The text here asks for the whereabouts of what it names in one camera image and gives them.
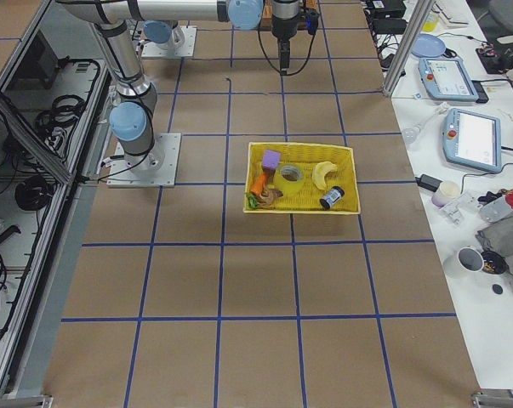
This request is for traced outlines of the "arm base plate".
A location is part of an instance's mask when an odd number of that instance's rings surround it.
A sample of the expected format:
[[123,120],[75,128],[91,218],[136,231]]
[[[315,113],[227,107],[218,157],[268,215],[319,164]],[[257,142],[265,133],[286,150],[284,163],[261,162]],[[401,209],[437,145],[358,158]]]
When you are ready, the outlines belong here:
[[194,54],[197,28],[193,25],[179,25],[185,35],[184,45],[177,49],[161,49],[145,37],[139,42],[140,56],[143,59],[179,59]]
[[111,164],[113,175],[105,180],[107,185],[112,188],[174,187],[180,144],[180,133],[158,133],[150,155],[134,170],[128,170],[128,164],[137,163],[132,156]]

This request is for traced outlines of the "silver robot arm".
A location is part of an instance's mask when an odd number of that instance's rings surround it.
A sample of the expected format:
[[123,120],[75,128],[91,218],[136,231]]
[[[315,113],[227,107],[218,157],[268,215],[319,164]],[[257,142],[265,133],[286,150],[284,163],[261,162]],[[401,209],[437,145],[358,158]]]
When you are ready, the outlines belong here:
[[143,25],[145,37],[161,49],[177,49],[184,45],[185,35],[177,20],[148,20]]
[[91,25],[121,98],[109,122],[120,142],[128,169],[145,171],[162,165],[152,116],[157,91],[142,69],[128,34],[127,21],[230,21],[239,30],[259,27],[263,1],[61,1],[73,16]]

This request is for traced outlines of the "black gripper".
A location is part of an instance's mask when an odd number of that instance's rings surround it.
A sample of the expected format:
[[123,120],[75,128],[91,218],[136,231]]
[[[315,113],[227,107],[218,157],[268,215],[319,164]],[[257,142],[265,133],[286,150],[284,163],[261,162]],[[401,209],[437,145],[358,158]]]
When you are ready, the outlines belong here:
[[298,30],[299,16],[295,15],[290,19],[281,19],[275,15],[271,18],[271,33],[277,39],[279,49],[279,72],[280,75],[288,73],[290,67],[290,49],[285,48],[290,39],[294,37]]

